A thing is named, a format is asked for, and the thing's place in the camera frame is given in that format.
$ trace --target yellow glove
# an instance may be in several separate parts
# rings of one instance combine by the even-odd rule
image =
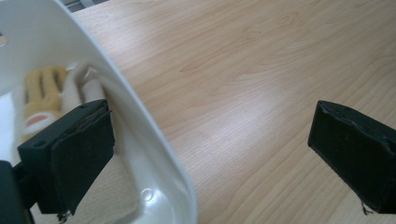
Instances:
[[[67,72],[52,66],[30,72],[25,80],[26,105],[22,141],[26,141],[61,117],[61,92]]]

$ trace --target black gripper pad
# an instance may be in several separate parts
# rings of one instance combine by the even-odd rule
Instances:
[[[39,185],[41,212],[74,215],[114,144],[107,100],[99,100],[76,107],[20,145],[21,162]]]
[[[396,213],[396,131],[319,101],[308,145],[377,213]]]

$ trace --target wooden table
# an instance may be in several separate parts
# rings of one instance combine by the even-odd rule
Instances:
[[[111,0],[75,14],[186,167],[199,223],[396,223],[307,146],[318,100],[396,128],[396,1]]]

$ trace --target white plastic bowl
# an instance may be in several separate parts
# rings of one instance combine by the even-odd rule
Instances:
[[[192,184],[162,132],[124,76],[73,15],[54,0],[0,0],[0,159],[15,150],[10,92],[35,68],[89,62],[112,103],[124,158],[141,192],[137,211],[117,223],[197,222]]]

